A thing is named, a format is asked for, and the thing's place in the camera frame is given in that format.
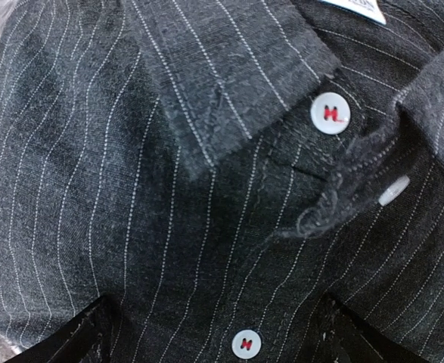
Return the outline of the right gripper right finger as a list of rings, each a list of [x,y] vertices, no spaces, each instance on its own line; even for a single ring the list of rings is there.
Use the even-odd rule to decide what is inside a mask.
[[[321,340],[326,362],[424,362],[385,337],[329,293],[321,306]]]

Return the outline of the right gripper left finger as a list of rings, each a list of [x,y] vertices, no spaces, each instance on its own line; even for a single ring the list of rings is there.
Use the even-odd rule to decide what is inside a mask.
[[[112,303],[101,296],[49,338],[7,360],[21,362],[81,362],[90,354],[95,362],[109,362]]]

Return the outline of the black pinstriped shirt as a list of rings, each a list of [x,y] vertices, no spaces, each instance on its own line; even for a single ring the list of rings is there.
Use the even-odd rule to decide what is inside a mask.
[[[444,1],[0,1],[0,340],[69,362],[444,362]]]

